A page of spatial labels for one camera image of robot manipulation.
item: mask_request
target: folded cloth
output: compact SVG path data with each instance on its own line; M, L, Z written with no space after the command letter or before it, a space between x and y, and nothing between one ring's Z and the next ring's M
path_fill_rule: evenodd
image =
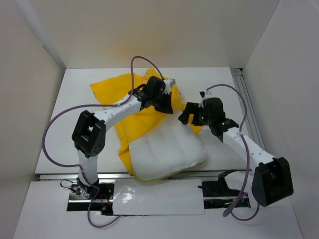
M156 76L160 78L160 75L154 68L148 69L144 76L134 74L135 87L141 84L145 84L150 76ZM98 83L91 84L91 89L99 103L113 104L122 99L123 96L125 96L130 91L131 82L131 74L123 74ZM171 104L173 110L184 110L185 103L181 98L181 94L177 85L172 87L171 92ZM129 144L149 133L152 129L161 124L167 116L167 114L155 111L154 107L151 106L138 112L137 114L126 117L115 125L117 134L121 142L119 157L126 167L127 171L131 175L135 175L135 173L132 169ZM200 126L191 125L190 127L195 134L198 134L202 129L202 127Z

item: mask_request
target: white panel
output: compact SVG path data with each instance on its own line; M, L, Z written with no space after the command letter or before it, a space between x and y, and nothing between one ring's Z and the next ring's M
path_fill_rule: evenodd
M67 68L243 67L278 1L31 0Z
M318 65L318 6L281 0L244 78L266 148L291 164L291 199L305 238L319 234Z
M33 180L41 135L62 72L19 18L0 1L0 238L11 239Z
M205 210L204 215L159 215L121 217L103 230L89 225L86 212L67 212L69 191L59 182L32 182L18 222L14 239L302 239L290 205L261 208L249 222L223 218L224 209ZM252 215L254 209L237 208L239 217ZM91 213L96 224L113 217Z
M97 100L91 91L90 83L99 82L104 79L115 77L129 72L129 69L68 69L65 73L60 92L54 107L53 116L59 112L76 105L97 104ZM146 68L136 68L135 72L144 75ZM161 68L165 76L176 79L182 97L187 102L200 102L199 92L209 86L223 83L234 85L229 68ZM240 122L243 114L239 100L234 91L226 87L212 89L215 97L220 97L224 103L227 117ZM71 111L52 125L48 132L46 145L49 154L60 163L75 164L78 161L74 142L71 139L75 124L80 113L86 108ZM89 108L94 112L100 108ZM191 168L191 171L244 169L246 163L240 156L227 145L221 143L214 137L208 127L199 134L208 159L201 165ZM118 151L120 142L115 131L111 128L106 134L104 150L99 154L98 172L126 172L119 159ZM36 173L77 173L78 168L61 168L47 160L43 152L40 154Z
M204 214L200 179L161 180L139 183L134 179L116 180L115 215L197 215Z

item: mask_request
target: white wall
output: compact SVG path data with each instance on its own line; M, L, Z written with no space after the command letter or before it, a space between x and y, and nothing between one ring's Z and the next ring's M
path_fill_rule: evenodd
M62 80L60 68L0 1L0 238L10 239L40 153L41 135Z
M242 68L279 0L30 1L67 68Z
M319 235L319 8L281 0L244 68L266 148L291 163L303 235Z

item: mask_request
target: purple cable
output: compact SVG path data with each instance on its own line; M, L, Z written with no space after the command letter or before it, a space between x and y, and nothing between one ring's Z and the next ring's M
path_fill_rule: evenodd
M100 188L91 184L89 182L89 180L87 179L85 173L83 172L83 167L80 165L80 164L71 164L71 165L67 165L67 164L62 164L62 163L58 163L56 161L54 161L50 155L48 154L47 150L46 150L46 147L45 147L45 138L46 138L46 135L49 131L49 128L51 127L51 125L53 124L53 122L55 122L61 115L69 112L69 111L72 111L72 110L75 110L75 109L79 109L79 108L85 108L85 107L118 107L118 106L122 106L124 104L126 104L132 97L133 95L133 90L134 90L134 73L133 73L133 62L136 58L141 58L143 60L146 60L147 62L149 62L150 64L152 64L154 66L154 68L158 71L158 73L160 74L161 78L164 79L163 75L161 74L160 70L157 68L157 66L152 62L150 61L149 59L143 57L143 56L135 56L132 58L131 60L131 76L132 76L132 88L131 88L131 91L130 91L130 96L122 103L120 103L119 105L115 105L115 104L112 104L112 105L100 105L100 104L87 104L87 105L79 105L79 106L74 106L74 107L71 107L71 108L68 108L60 113L58 113L47 125L47 127L45 128L44 130L44 133L43 133L43 136L42 136L42 149L43 149L43 153L44 155L47 157L47 159L59 166L59 167L64 167L64 168L73 168L73 167L79 167L82 171L82 175L83 175L83 178L84 180L93 188L95 188L97 190L96 194L94 195L93 199L91 200L90 204L89 204L89 208L88 208L88 213L87 213L87 217L88 217L88 221L89 223L95 227L95 228L104 228L104 227L107 227L109 225L111 225L112 223L114 223L117 219L120 218L120 216L117 216L115 219L113 219L112 221L110 221L109 223L105 224L105 225L95 225L92 221L91 221L91 218L90 218L90 210L91 210L91 205L92 205L92 202L95 200L95 198L97 197L97 195L99 194L100 192Z
M240 99L242 100L243 106L244 106L244 118L243 118L243 120L241 121L240 126L239 126L239 132L241 132L241 131L242 131L242 128L243 128L243 125L244 125L244 122L245 122L246 117L247 117L247 106L246 106L246 102L245 102L243 96L240 94L240 92L239 92L238 90L236 90L234 87L229 86L229 85L226 85L226 84L214 85L214 86L212 86L212 87L207 88L206 90L209 91L210 89L215 88L215 87L218 87L218 86L225 86L225 87L231 88L232 90L234 90L234 91L239 95ZM244 138L243 135L240 135L240 137L242 138L243 143L244 143L244 145L245 145L246 157L247 157L245 178L244 178L243 185L242 185L242 187L241 187L241 189L240 189L240 191L239 191L239 193L238 193L238 196L237 196L236 200L224 211L223 217L226 217L226 216L228 216L229 214L231 214L234 218L236 218L236 219L238 219L238 220L240 220L240 221L249 221L249 220L253 219L253 218L257 215L257 213L258 213L258 211L259 211L259 204L257 205L257 209L256 209L256 212L254 213L254 215L252 215L252 216L249 217L249 218L241 219L241 218L238 218L237 216L235 216L235 215L233 214L234 208L237 206L238 202L239 202L240 200L242 200L242 198L243 198L243 196L244 196L244 194L245 194L245 193L244 193L244 190L245 190L245 187L246 187L246 185L247 185L247 180L248 180L248 176L249 176L249 166L250 166L250 154L249 154L249 148L248 148L247 142L246 142L246 140L245 140L245 138Z

